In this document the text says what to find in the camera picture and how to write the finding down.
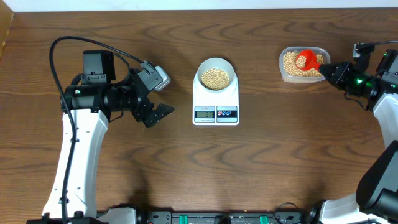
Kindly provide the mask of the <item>red measuring scoop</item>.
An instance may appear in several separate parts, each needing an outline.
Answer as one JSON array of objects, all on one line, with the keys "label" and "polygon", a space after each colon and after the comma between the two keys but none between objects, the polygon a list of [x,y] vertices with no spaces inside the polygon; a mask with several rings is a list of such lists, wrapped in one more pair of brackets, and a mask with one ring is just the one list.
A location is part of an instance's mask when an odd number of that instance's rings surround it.
[{"label": "red measuring scoop", "polygon": [[313,50],[306,49],[300,52],[297,56],[303,55],[307,58],[306,61],[306,67],[303,69],[303,71],[308,71],[311,69],[318,70],[320,67],[320,64],[317,61],[317,55]]}]

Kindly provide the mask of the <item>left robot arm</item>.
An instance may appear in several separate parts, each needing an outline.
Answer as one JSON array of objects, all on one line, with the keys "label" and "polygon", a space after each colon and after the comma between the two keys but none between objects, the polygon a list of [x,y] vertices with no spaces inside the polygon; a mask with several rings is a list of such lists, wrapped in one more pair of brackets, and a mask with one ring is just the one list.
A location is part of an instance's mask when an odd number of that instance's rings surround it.
[{"label": "left robot arm", "polygon": [[172,106],[155,107],[148,94],[160,91],[170,78],[160,66],[148,61],[140,69],[129,68],[115,82],[115,54],[108,50],[86,50],[83,73],[65,90],[61,100],[63,141],[56,178],[42,217],[36,223],[146,223],[144,212],[121,205],[98,215],[95,202],[96,175],[104,135],[111,113],[131,112],[134,119],[153,127],[174,111]]}]

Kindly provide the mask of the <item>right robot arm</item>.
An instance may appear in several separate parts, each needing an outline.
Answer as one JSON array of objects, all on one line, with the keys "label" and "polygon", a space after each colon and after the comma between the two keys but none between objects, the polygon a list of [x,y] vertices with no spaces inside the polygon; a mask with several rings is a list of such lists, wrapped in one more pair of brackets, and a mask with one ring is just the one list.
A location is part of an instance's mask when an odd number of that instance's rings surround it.
[{"label": "right robot arm", "polygon": [[374,75],[366,73],[375,43],[357,43],[354,62],[322,65],[319,71],[347,100],[364,99],[379,125],[383,148],[354,193],[322,200],[307,223],[397,223],[397,51],[387,49]]}]

